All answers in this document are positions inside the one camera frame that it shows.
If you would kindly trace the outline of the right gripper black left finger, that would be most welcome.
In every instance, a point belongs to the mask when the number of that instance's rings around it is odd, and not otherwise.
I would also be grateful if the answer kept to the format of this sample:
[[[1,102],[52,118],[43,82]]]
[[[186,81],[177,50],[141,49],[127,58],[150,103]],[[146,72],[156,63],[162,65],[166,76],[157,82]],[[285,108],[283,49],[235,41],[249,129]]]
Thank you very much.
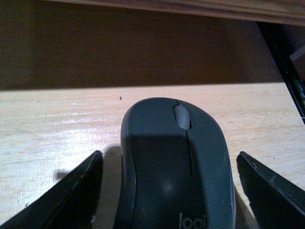
[[[97,211],[103,157],[95,151],[2,229],[90,229]]]

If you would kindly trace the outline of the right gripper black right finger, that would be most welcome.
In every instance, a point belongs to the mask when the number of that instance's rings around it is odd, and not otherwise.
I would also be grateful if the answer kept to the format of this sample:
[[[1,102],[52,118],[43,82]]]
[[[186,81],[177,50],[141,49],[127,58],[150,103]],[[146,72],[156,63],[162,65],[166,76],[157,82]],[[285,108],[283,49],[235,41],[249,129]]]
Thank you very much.
[[[246,152],[237,157],[243,190],[262,229],[303,229],[305,191]]]

